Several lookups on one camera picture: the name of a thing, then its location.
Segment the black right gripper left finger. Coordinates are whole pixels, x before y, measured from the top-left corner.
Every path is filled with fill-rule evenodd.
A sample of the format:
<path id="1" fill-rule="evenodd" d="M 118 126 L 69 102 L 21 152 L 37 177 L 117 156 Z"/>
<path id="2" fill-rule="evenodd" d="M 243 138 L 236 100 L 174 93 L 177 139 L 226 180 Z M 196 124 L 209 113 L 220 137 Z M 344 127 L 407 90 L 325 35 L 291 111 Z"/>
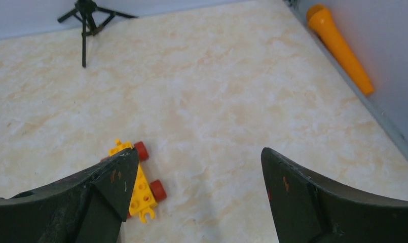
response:
<path id="1" fill-rule="evenodd" d="M 116 242 L 138 153 L 126 148 L 45 186 L 0 197 L 0 242 Z"/>

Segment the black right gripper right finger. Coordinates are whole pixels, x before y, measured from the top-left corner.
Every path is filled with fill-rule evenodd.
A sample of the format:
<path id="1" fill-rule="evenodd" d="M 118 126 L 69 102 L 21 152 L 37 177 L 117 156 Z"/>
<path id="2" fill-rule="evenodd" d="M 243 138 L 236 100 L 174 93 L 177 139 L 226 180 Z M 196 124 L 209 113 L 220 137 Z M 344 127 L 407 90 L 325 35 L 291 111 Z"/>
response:
<path id="1" fill-rule="evenodd" d="M 408 242 L 408 201 L 347 186 L 268 147 L 261 163 L 280 242 Z"/>

